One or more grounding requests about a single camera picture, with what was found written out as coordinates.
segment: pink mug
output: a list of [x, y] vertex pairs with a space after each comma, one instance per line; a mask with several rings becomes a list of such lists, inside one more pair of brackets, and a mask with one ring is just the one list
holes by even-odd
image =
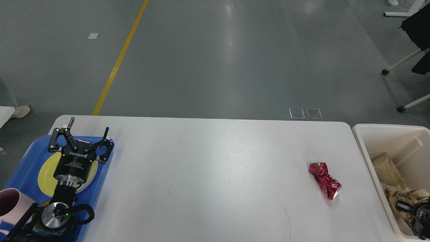
[[16, 188], [0, 191], [0, 221], [15, 225], [34, 202]]

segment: chair leg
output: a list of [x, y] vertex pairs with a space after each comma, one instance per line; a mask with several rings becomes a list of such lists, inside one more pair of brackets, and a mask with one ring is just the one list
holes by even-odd
[[412, 54], [410, 54], [407, 57], [403, 58], [401, 61], [397, 62], [396, 64], [388, 67], [387, 69], [382, 70], [382, 74], [387, 75], [390, 71], [392, 71], [393, 69], [397, 68], [399, 65], [405, 63], [406, 61], [408, 61], [412, 57], [416, 56], [421, 51], [422, 51], [421, 49], [418, 49], [418, 50], [414, 51]]
[[419, 104], [419, 103], [422, 103], [423, 101], [425, 101], [425, 100], [427, 100], [427, 99], [430, 99], [430, 94], [428, 94], [428, 95], [426, 95], [426, 96], [423, 96], [423, 97], [421, 97], [420, 99], [418, 99], [418, 100], [415, 100], [415, 101], [411, 102], [410, 104], [407, 104], [407, 105], [404, 105], [404, 106], [398, 106], [398, 107], [397, 107], [397, 111], [398, 111], [398, 112], [403, 112], [403, 111], [405, 111], [406, 109], [411, 108], [411, 107], [413, 107], [413, 106], [415, 106], [415, 105], [417, 105], [417, 104]]

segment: blue tray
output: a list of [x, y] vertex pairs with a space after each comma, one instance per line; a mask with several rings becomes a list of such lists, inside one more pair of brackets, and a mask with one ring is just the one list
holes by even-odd
[[[102, 139], [102, 137], [83, 136], [75, 136], [74, 138], [75, 140], [83, 140], [88, 141], [90, 143], [95, 143]], [[10, 177], [9, 181], [6, 183], [6, 186], [4, 187], [5, 189], [11, 187], [16, 188], [22, 193], [29, 196], [31, 199], [35, 200], [39, 205], [48, 200], [51, 200], [51, 197], [45, 195], [40, 190], [39, 185], [37, 184], [39, 170], [41, 169], [45, 161], [54, 154], [48, 152], [48, 144], [50, 139], [51, 136], [46, 135], [36, 139], [35, 141], [33, 141], [33, 143], [31, 143], [18, 167], [15, 169], [15, 172]], [[62, 137], [59, 137], [57, 142], [61, 147], [66, 145], [66, 141]], [[101, 155], [105, 152], [106, 147], [101, 147], [99, 150], [97, 150], [96, 153], [97, 155]], [[114, 152], [112, 151], [106, 164], [99, 164], [94, 180], [91, 182], [91, 184], [84, 190], [82, 190], [80, 193], [76, 194], [76, 198], [78, 200], [75, 205], [89, 204], [92, 208], [95, 207], [98, 196], [100, 195], [101, 187], [103, 186], [104, 179], [106, 178], [106, 174], [108, 173], [113, 153]], [[78, 219], [86, 219], [86, 217], [84, 217], [85, 215], [85, 211], [79, 212]], [[76, 242], [83, 241], [88, 225], [89, 224], [78, 226], [71, 231], [71, 235], [78, 235]]]

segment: black cloth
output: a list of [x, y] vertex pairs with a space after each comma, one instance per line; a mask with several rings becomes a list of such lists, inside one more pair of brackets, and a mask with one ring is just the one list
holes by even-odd
[[[401, 28], [421, 50], [430, 48], [430, 4], [403, 21]], [[430, 52], [418, 61], [412, 72], [422, 75], [430, 72]]]
[[425, 75], [430, 72], [430, 52], [421, 58], [418, 63], [412, 68], [412, 72]]
[[430, 47], [430, 4], [402, 22], [401, 28], [421, 50]]

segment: yellow floor line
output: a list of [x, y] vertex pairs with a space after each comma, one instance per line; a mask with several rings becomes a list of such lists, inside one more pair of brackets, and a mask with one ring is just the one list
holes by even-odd
[[100, 97], [98, 98], [97, 104], [95, 105], [95, 108], [92, 111], [92, 115], [98, 115], [98, 113], [100, 112], [101, 106], [103, 105], [103, 102], [109, 92], [109, 89], [111, 88], [112, 82], [114, 81], [114, 78], [118, 72], [118, 69], [120, 68], [121, 62], [123, 61], [124, 55], [127, 52], [127, 48], [129, 47], [129, 44], [132, 41], [134, 32], [136, 31], [137, 25], [139, 24], [139, 21], [142, 17], [143, 11], [145, 11], [147, 4], [148, 4], [148, 0], [145, 0], [142, 4], [142, 7], [140, 8], [139, 14], [136, 17], [136, 20], [133, 24], [132, 29], [130, 30], [130, 33], [127, 37], [126, 42], [124, 43], [123, 49], [121, 50], [120, 56], [118, 57], [117, 62], [115, 63], [114, 68], [112, 69], [111, 75], [109, 76], [109, 79], [107, 80], [106, 85], [104, 86], [104, 89], [101, 92]]

